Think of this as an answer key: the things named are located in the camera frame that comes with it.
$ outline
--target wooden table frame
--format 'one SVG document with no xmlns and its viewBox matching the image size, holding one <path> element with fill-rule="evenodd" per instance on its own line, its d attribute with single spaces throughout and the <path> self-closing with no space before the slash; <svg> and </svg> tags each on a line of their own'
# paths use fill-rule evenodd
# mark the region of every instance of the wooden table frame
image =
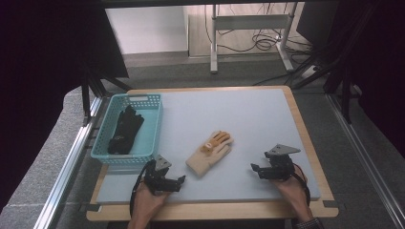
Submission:
<svg viewBox="0 0 405 229">
<path fill-rule="evenodd" d="M 325 177 L 318 156 L 309 138 L 304 120 L 298 106 L 287 86 L 264 87 L 226 87 L 226 88 L 185 88 L 131 90 L 128 94 L 201 92 L 201 91 L 239 91 L 282 89 L 302 139 L 310 166 L 318 183 L 321 197 L 310 202 L 310 209 L 315 217 L 332 218 L 339 213 L 337 207 L 326 207 L 324 201 L 334 201 L 330 186 Z M 91 204 L 97 204 L 99 188 L 107 173 L 108 165 L 103 165 L 96 183 Z M 255 202 L 216 202 L 216 203 L 166 203 L 153 220 L 192 220 L 192 219 L 290 219 L 294 218 L 290 206 L 283 200 Z M 92 221 L 129 221 L 128 204 L 100 205 L 97 212 L 88 211 L 87 219 Z"/>
</svg>

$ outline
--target black curtain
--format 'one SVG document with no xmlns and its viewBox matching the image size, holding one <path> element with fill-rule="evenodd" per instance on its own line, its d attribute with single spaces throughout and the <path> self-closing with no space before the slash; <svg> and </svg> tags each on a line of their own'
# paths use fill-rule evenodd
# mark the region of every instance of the black curtain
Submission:
<svg viewBox="0 0 405 229">
<path fill-rule="evenodd" d="M 380 1 L 351 56 L 367 116 L 405 157 L 405 7 Z"/>
<path fill-rule="evenodd" d="M 3 207 L 48 138 L 66 93 L 89 70 L 95 77 L 128 73 L 97 1 L 2 1 L 0 28 Z"/>
</svg>

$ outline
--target tabletop surface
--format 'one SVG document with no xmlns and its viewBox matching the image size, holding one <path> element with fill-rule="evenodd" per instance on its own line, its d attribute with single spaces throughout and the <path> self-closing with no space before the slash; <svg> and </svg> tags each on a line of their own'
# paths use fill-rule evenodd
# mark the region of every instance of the tabletop surface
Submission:
<svg viewBox="0 0 405 229">
<path fill-rule="evenodd" d="M 160 94 L 162 121 L 157 155 L 172 163 L 167 178 L 186 175 L 180 192 L 167 202 L 257 201 L 283 199 L 274 185 L 259 179 L 250 166 L 269 167 L 264 152 L 277 144 L 300 149 L 289 155 L 306 174 L 312 199 L 320 197 L 301 137 L 282 89 Z M 231 134 L 231 152 L 197 177 L 185 164 L 196 149 L 216 131 Z M 138 136 L 148 132 L 140 128 Z M 97 198 L 99 203 L 129 202 L 139 171 L 110 166 Z"/>
<path fill-rule="evenodd" d="M 296 124 L 296 130 L 301 137 L 303 150 L 308 156 L 310 167 L 318 183 L 320 198 L 311 202 L 311 209 L 317 217 L 335 217 L 337 208 L 327 208 L 324 206 L 324 200 L 334 201 L 330 187 L 326 181 L 322 167 L 313 149 L 309 139 L 308 132 L 299 114 L 297 105 L 288 87 L 270 86 L 270 87 L 243 87 L 243 88 L 205 88 L 205 89 L 165 89 L 165 90 L 135 90 L 128 94 L 145 93 L 170 93 L 170 92 L 204 92 L 204 91 L 240 91 L 257 89 L 281 89 L 286 96 L 289 109 Z M 107 173 L 108 166 L 104 165 L 95 188 L 91 203 L 97 204 L 98 191 L 103 179 Z M 161 211 L 155 216 L 154 220 L 168 219 L 278 219 L 292 217 L 289 206 L 283 200 L 255 200 L 255 201 L 227 201 L 210 203 L 166 203 Z M 102 210 L 98 212 L 88 212 L 89 220 L 129 220 L 128 204 L 105 204 Z"/>
</svg>

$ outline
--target aluminum rail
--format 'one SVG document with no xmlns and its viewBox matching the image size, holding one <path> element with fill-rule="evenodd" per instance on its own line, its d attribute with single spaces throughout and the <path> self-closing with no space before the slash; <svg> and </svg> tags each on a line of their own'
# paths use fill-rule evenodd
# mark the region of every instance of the aluminum rail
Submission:
<svg viewBox="0 0 405 229">
<path fill-rule="evenodd" d="M 94 117 L 98 114 L 99 108 L 102 104 L 102 98 L 95 98 L 91 106 L 91 116 Z M 56 209 L 59 205 L 59 202 L 65 192 L 66 186 L 68 185 L 69 179 L 75 169 L 80 153 L 82 152 L 86 139 L 92 130 L 92 127 L 95 123 L 95 119 L 92 118 L 92 121 L 84 127 L 81 127 L 76 136 L 75 142 L 69 152 L 65 163 L 59 173 L 59 176 L 56 179 L 56 182 L 48 196 L 47 201 L 42 208 L 41 214 L 34 225 L 34 229 L 48 228 L 53 220 L 53 216 L 56 212 Z"/>
<path fill-rule="evenodd" d="M 337 101 L 336 97 L 327 94 L 327 99 L 330 102 L 331 106 L 334 109 L 334 112 L 342 125 L 346 135 L 348 136 L 352 147 L 354 148 L 360 163 L 363 165 L 364 170 L 369 176 L 370 181 L 372 182 L 375 191 L 378 193 L 381 198 L 384 206 L 386 207 L 388 214 L 393 220 L 396 228 L 404 229 L 405 228 L 405 215 L 401 206 L 399 205 L 397 199 L 391 192 L 387 183 L 384 181 L 384 178 L 380 175 L 377 168 L 375 167 L 372 158 L 369 156 L 366 148 L 358 137 L 355 129 L 351 124 L 349 124 L 346 119 L 340 113 L 340 104 Z"/>
</svg>

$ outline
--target black glove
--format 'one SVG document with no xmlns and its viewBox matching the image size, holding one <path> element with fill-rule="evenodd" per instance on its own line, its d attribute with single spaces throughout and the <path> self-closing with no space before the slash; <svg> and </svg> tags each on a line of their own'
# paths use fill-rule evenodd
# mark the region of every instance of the black glove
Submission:
<svg viewBox="0 0 405 229">
<path fill-rule="evenodd" d="M 143 120 L 144 118 L 140 114 L 136 115 L 136 111 L 130 105 L 125 112 L 122 111 L 119 114 L 116 132 L 108 143 L 108 153 L 128 155 Z"/>
</svg>

